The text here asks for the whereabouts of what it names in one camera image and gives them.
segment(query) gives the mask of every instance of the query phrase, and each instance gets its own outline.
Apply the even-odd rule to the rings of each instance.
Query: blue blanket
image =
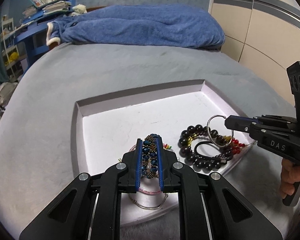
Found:
[[[48,24],[49,41],[184,48],[220,47],[221,26],[206,11],[182,4],[113,5]]]

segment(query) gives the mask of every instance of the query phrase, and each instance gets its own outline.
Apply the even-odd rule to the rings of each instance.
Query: gray bedsheet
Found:
[[[74,178],[70,126],[75,101],[189,79],[206,79],[248,116],[295,115],[293,106],[269,85],[221,52],[63,44],[39,59],[21,80],[0,122],[0,220],[12,236],[17,239]],[[285,236],[294,209],[283,206],[277,195],[280,171],[281,158],[255,146],[226,178]],[[178,239],[175,213],[123,228],[123,238]]]

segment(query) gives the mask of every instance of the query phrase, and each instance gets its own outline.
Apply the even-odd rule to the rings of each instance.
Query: beaded bracelet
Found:
[[[211,130],[209,127],[209,122],[212,118],[209,119],[207,123],[208,125],[205,127],[198,124],[195,127],[191,125],[187,128],[187,130],[183,130],[178,142],[181,148],[180,155],[182,157],[186,157],[185,162],[187,164],[194,164],[199,170],[218,170],[221,168],[221,166],[226,165],[227,162],[233,158],[233,155],[240,153],[242,148],[245,147],[245,144],[239,143],[239,140],[233,137],[233,131],[231,136],[222,136],[219,135],[217,130]],[[200,136],[208,136],[210,141],[199,142],[195,146],[193,152],[191,149],[191,142]],[[197,152],[197,147],[201,144],[214,144],[219,147],[221,154],[214,157],[201,155]]]
[[[145,138],[145,141],[149,141],[150,143],[146,142],[146,143],[143,144],[143,146],[142,146],[142,152],[143,152],[143,155],[142,155],[142,159],[143,159],[143,160],[142,160],[142,167],[144,167],[144,168],[143,168],[143,169],[141,168],[141,169],[142,169],[142,177],[141,177],[141,178],[152,179],[152,178],[154,178],[154,177],[155,177],[155,178],[158,177],[158,174],[157,174],[157,170],[158,170],[158,169],[156,169],[155,173],[154,173],[153,171],[151,171],[151,169],[152,169],[153,167],[157,167],[157,159],[156,159],[157,156],[156,156],[156,155],[154,156],[154,154],[152,154],[152,156],[151,156],[151,153],[152,153],[152,152],[156,153],[156,151],[154,151],[154,150],[156,150],[156,147],[155,147],[155,148],[153,147],[153,144],[155,144],[155,141],[154,141],[155,138],[156,138],[156,135],[155,135],[155,134],[151,134],[151,135],[147,136],[147,137]],[[162,145],[163,145],[163,148],[164,148],[165,150],[173,151],[173,150],[171,149],[171,146],[170,146],[170,145],[165,144],[165,143],[163,143]],[[132,146],[132,147],[130,148],[129,152],[130,152],[130,151],[133,151],[133,150],[135,150],[135,149],[136,149],[136,145]],[[160,191],[160,190],[155,191],[155,192],[151,192],[151,191],[144,190],[144,189],[141,189],[141,188],[139,188],[138,192],[143,193],[143,194],[146,194],[146,195],[158,195],[158,194],[162,193],[162,191]],[[136,206],[138,206],[138,207],[140,207],[140,208],[142,208],[142,209],[155,210],[155,209],[159,209],[159,208],[163,205],[163,203],[166,201],[166,199],[167,199],[167,197],[169,196],[169,194],[168,194],[168,193],[165,193],[162,202],[161,202],[159,205],[154,206],[154,207],[147,207],[147,206],[144,206],[144,205],[138,203],[137,200],[133,199],[133,197],[131,196],[131,194],[128,194],[128,196],[129,196],[130,200],[131,200]]]

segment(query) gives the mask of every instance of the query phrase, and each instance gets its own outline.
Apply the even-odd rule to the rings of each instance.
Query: human hand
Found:
[[[282,159],[281,184],[279,193],[282,198],[294,193],[294,183],[300,181],[300,166],[293,166],[291,161]]]

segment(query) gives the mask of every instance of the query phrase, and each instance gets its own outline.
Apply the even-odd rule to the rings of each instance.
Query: dark wooden bead bracelet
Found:
[[[191,142],[194,139],[197,139],[199,136],[207,136],[207,127],[203,127],[198,124],[195,127],[189,126],[187,130],[183,130],[181,132],[181,137],[179,139],[178,145],[180,147],[180,155],[185,157],[185,163],[188,165],[194,165],[195,170],[218,170],[221,166],[227,164],[228,161],[232,160],[233,155],[241,152],[241,149],[245,147],[245,144],[239,143],[238,140],[232,138],[232,136],[222,136],[219,135],[217,130],[210,130],[210,135],[213,140],[215,140],[219,145],[228,145],[223,148],[220,148],[220,154],[214,157],[205,156],[199,154],[197,151],[197,147],[202,144],[208,144],[213,146],[212,141],[201,141],[196,144],[194,150],[191,149]]]

